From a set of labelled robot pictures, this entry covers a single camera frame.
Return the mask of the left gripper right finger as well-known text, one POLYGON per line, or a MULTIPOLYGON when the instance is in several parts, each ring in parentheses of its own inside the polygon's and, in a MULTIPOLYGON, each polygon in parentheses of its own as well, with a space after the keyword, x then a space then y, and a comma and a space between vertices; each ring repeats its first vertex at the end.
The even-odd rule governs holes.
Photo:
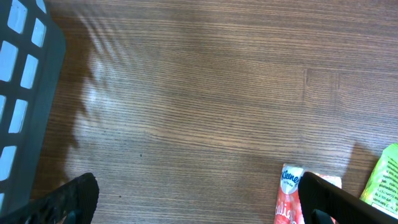
POLYGON ((298 184, 305 224, 394 224, 397 219, 368 205, 311 172, 298 184))

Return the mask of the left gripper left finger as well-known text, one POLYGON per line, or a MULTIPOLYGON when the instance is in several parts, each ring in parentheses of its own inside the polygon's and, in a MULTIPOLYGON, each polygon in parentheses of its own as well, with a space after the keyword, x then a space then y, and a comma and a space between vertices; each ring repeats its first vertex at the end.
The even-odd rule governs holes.
POLYGON ((1 217, 1 224, 90 224, 96 210, 99 187, 88 172, 1 217))

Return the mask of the small red orange box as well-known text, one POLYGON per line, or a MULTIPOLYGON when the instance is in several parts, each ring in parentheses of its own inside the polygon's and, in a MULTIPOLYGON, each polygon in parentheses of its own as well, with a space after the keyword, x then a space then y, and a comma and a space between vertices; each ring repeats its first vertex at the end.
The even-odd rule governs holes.
POLYGON ((329 183, 341 188, 340 177, 321 174, 307 167, 284 164, 282 167, 274 224, 305 224, 299 199, 299 181, 305 172, 312 172, 329 183))

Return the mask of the green gummy candy bag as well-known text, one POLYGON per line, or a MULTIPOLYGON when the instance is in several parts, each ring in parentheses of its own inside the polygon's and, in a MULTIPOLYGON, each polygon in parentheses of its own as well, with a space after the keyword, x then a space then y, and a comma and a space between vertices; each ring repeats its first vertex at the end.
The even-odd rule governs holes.
POLYGON ((377 161, 360 199, 397 219, 397 143, 386 147, 377 161))

